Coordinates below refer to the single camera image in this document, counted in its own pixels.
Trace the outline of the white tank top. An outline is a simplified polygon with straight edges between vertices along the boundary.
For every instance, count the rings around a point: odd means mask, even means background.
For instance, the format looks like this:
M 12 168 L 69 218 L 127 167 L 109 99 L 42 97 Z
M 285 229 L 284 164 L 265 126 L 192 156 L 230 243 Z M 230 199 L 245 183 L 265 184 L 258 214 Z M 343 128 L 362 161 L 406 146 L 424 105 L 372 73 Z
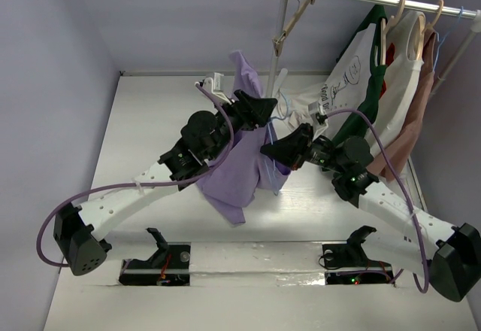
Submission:
M 415 95 L 423 65 L 424 29 L 425 15 L 420 11 L 407 11 L 387 35 L 386 46 L 394 48 L 393 60 L 386 68 L 386 91 L 380 97 L 374 122 L 384 147 L 399 135 Z

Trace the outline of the wooden clip hanger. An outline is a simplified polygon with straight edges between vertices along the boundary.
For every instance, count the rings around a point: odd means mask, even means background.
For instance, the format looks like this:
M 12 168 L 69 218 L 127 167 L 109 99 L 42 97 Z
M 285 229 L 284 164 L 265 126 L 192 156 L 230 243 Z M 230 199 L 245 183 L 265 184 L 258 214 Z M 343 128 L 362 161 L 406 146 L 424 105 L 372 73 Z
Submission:
M 285 23 L 286 10 L 288 0 L 280 0 L 280 9 L 277 16 L 276 35 L 272 39 L 274 55 L 280 57 L 284 41 L 287 39 L 291 31 L 294 29 L 301 16 L 304 14 L 308 5 L 313 5 L 316 0 L 304 0 L 298 5 L 297 10 L 292 15 L 291 19 Z

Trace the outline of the pink shirt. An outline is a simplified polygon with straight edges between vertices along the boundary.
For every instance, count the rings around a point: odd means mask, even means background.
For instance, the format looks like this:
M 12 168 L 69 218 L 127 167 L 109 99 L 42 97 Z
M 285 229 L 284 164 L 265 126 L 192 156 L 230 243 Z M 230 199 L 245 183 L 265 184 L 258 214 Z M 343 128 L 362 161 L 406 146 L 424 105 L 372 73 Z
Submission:
M 421 67 L 415 95 L 407 111 L 407 116 L 399 135 L 388 147 L 384 147 L 397 173 L 401 172 L 405 167 L 422 129 L 428 96 L 434 83 L 433 62 L 435 44 L 436 35 L 431 30 L 428 30 L 425 33 L 422 53 L 423 65 Z

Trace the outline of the white clothes rack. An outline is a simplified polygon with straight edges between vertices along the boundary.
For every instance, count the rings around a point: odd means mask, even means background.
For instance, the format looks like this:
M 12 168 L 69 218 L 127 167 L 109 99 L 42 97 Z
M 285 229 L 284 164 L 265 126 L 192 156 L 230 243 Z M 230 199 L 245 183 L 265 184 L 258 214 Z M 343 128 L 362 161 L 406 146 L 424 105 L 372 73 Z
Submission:
M 446 81 L 447 76 L 454 68 L 456 63 L 459 61 L 461 56 L 469 48 L 472 41 L 480 33 L 480 11 L 468 11 L 461 8 L 451 8 L 445 6 L 443 1 L 439 1 L 437 5 L 428 4 L 424 2 L 415 2 L 411 0 L 355 0 L 358 2 L 369 2 L 378 5 L 385 5 L 396 7 L 398 12 L 396 15 L 389 18 L 387 24 L 382 26 L 382 30 L 387 32 L 392 28 L 400 19 L 403 10 L 414 10 L 423 11 L 425 13 L 433 13 L 436 17 L 431 22 L 430 26 L 434 26 L 437 20 L 442 16 L 455 17 L 457 20 L 466 19 L 471 20 L 470 31 L 464 38 L 464 40 L 459 45 L 458 49 L 454 52 L 445 68 L 439 73 L 437 79 L 434 81 L 434 85 L 431 91 L 431 95 L 434 96 L 440 86 Z M 277 65 L 280 55 L 283 50 L 284 41 L 289 36 L 292 29 L 294 29 L 295 24 L 298 22 L 302 14 L 308 5 L 311 5 L 315 0 L 304 0 L 298 6 L 298 9 L 292 16 L 290 21 L 286 21 L 286 9 L 289 0 L 280 0 L 280 5 L 277 15 L 276 32 L 272 39 L 273 42 L 273 53 L 271 57 L 270 69 L 268 72 L 268 85 L 267 85 L 267 95 L 271 96 L 274 88 L 274 81 L 277 79 Z

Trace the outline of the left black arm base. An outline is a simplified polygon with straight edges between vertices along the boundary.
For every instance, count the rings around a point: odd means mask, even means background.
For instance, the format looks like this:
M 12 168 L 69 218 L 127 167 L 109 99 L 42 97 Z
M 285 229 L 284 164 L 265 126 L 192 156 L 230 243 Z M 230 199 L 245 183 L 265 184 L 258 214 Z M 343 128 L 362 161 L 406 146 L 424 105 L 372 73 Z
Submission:
M 157 228 L 147 232 L 156 241 L 156 251 L 146 260 L 123 260 L 118 282 L 138 287 L 189 286 L 191 244 L 169 244 Z

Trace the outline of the cream printed t shirt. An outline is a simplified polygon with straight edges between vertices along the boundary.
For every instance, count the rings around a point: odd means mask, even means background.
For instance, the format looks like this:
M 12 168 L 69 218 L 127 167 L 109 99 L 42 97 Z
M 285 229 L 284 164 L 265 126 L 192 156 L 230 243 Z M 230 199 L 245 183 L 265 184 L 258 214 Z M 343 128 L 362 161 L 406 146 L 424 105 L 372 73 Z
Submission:
M 375 23 L 358 31 L 323 82 L 302 87 L 280 87 L 274 92 L 280 101 L 277 113 L 290 130 L 301 123 L 312 123 L 309 106 L 316 105 L 326 114 L 341 108 L 357 108 L 368 92 L 368 83 L 379 65 Z

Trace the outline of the red garment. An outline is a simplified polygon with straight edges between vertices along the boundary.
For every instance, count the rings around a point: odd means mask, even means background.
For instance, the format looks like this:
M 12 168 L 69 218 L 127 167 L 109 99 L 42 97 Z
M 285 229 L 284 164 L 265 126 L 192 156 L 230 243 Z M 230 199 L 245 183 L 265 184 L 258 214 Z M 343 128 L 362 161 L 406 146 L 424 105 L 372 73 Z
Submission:
M 394 61 L 395 58 L 395 45 L 391 43 L 386 51 L 386 67 L 388 68 Z M 386 80 L 383 80 L 383 85 L 380 91 L 380 98 L 383 97 L 387 90 Z

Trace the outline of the wooden hanger right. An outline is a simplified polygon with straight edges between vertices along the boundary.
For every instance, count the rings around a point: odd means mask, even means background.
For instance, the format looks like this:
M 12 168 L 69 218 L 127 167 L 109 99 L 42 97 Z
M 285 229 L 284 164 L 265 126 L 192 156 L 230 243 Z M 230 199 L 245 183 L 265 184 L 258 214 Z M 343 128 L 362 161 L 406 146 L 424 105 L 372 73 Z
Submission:
M 444 0 L 439 0 L 437 11 L 431 22 L 428 22 L 428 23 L 426 22 L 425 15 L 418 17 L 419 29 L 415 32 L 416 37 L 414 41 L 414 45 L 415 45 L 414 50 L 415 50 L 416 60 L 422 59 L 425 33 L 427 32 L 428 29 L 432 29 L 434 25 L 437 23 L 437 21 L 440 19 L 443 8 L 444 8 Z

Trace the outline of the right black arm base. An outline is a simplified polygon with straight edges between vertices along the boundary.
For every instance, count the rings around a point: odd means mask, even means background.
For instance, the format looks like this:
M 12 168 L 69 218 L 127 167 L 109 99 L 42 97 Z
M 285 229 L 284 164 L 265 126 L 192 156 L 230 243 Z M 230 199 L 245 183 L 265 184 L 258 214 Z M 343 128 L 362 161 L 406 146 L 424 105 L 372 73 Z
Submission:
M 393 284 L 391 265 L 368 259 L 362 249 L 366 238 L 376 231 L 362 226 L 344 242 L 322 245 L 318 264 L 325 270 L 327 285 Z

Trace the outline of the wooden hanger left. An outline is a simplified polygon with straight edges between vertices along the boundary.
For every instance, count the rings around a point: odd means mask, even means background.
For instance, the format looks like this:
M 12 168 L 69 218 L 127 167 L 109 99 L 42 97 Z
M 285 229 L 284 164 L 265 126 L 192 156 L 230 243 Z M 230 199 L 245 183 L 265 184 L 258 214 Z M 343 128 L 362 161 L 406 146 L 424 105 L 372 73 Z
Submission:
M 381 19 L 381 38 L 380 38 L 380 64 L 385 65 L 386 64 L 386 51 L 387 51 L 387 46 L 386 46 L 386 36 L 388 35 L 388 32 L 396 26 L 401 19 L 402 13 L 404 12 L 404 7 L 405 7 L 405 2 L 406 0 L 399 0 L 398 3 L 398 10 L 395 15 L 390 16 L 390 18 L 387 20 L 385 18 Z

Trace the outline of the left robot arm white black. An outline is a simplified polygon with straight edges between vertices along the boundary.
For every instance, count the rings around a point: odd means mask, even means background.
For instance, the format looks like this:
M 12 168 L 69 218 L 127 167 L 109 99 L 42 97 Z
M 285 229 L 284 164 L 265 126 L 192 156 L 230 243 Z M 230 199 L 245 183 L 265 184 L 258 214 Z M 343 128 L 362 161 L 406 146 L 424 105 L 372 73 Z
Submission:
M 180 130 L 180 139 L 130 184 L 99 188 L 101 196 L 74 205 L 67 201 L 55 211 L 53 238 L 75 276 L 97 269 L 111 245 L 107 234 L 123 221 L 164 197 L 210 175 L 233 148 L 239 131 L 266 126 L 277 105 L 273 98 L 256 98 L 242 90 L 233 99 L 210 96 L 217 112 L 197 111 Z

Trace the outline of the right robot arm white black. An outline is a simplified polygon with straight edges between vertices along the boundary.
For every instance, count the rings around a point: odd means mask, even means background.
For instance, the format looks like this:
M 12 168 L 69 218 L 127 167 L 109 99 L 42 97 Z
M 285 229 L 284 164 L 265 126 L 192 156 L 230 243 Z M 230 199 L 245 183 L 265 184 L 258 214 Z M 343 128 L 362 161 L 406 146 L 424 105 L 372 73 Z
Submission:
M 440 220 L 392 192 L 366 166 L 373 159 L 362 137 L 341 145 L 301 124 L 293 133 L 260 151 L 275 162 L 299 169 L 309 162 L 333 173 L 339 197 L 399 231 L 393 240 L 372 226 L 357 229 L 346 240 L 347 259 L 356 265 L 368 260 L 391 263 L 422 276 L 443 297 L 460 302 L 480 280 L 480 233 L 469 223 L 455 226 Z

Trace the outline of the purple t shirt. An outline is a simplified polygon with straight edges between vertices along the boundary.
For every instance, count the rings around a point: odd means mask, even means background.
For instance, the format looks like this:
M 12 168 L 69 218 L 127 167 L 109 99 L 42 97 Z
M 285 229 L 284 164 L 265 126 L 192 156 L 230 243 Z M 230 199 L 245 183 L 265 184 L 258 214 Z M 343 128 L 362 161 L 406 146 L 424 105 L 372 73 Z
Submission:
M 273 124 L 238 132 L 226 160 L 196 185 L 205 199 L 232 225 L 245 222 L 244 208 L 263 189 L 278 194 L 291 170 L 260 153 L 264 144 L 277 140 Z

